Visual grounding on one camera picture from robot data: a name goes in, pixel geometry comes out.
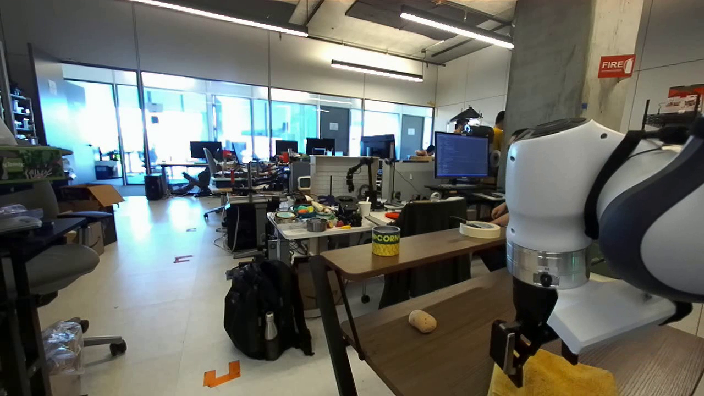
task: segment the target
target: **orange tape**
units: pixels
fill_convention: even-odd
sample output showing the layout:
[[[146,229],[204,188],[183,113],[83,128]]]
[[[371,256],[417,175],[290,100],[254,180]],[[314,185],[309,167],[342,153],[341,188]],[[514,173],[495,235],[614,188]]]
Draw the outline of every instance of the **orange tape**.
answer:
[[[203,375],[204,387],[217,387],[221,383],[228,383],[234,379],[240,379],[240,362],[230,362],[227,375],[217,376],[216,371],[208,371]]]

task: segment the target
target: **yellow cup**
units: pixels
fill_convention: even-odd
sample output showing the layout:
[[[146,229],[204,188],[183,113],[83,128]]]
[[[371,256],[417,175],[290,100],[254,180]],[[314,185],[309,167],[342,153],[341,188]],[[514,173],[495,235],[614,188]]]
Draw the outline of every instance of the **yellow cup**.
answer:
[[[371,256],[397,256],[397,242],[401,242],[397,227],[374,227]]]

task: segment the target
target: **trash can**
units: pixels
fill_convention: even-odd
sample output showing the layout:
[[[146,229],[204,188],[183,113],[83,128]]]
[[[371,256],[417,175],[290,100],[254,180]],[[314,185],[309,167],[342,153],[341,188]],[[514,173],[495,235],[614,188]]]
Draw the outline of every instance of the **trash can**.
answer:
[[[160,175],[147,175],[146,176],[146,197],[147,197],[147,201],[160,201],[163,199],[163,179],[160,179]]]

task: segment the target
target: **gray floor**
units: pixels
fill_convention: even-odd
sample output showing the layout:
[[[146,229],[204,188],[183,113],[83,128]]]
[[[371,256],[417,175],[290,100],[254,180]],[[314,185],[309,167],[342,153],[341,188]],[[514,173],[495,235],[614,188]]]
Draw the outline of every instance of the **gray floor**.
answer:
[[[318,319],[307,319],[314,356],[289,350],[280,362],[242,356],[221,330],[221,299],[228,290],[225,272],[236,261],[225,249],[217,220],[204,223],[203,211],[216,199],[171,199],[147,202],[130,197],[114,211],[118,242],[105,247],[95,273],[66,288],[42,309],[42,324],[87,318],[89,334],[120,334],[127,355],[105,362],[105,350],[83,355],[83,390],[92,396],[194,396],[194,395],[336,395]],[[371,305],[358,301],[353,313],[374,311],[381,282],[368,287]],[[675,328],[704,334],[701,306]],[[203,387],[206,371],[242,363],[242,376],[217,387]],[[358,395],[392,395],[379,376],[350,350]]]

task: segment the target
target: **computer monitor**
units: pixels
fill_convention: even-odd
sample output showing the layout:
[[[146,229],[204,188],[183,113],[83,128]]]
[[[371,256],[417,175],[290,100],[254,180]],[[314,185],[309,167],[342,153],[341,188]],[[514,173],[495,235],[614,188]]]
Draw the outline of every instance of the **computer monitor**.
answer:
[[[203,151],[208,151],[214,158],[221,157],[221,144],[219,141],[192,141],[192,158],[204,158]]]
[[[487,179],[489,162],[487,137],[436,132],[436,179],[448,183]]]
[[[379,158],[395,158],[393,135],[361,137],[361,154]]]
[[[298,153],[298,144],[296,141],[274,141],[274,157],[282,153]]]
[[[335,153],[335,140],[305,140],[305,154]]]

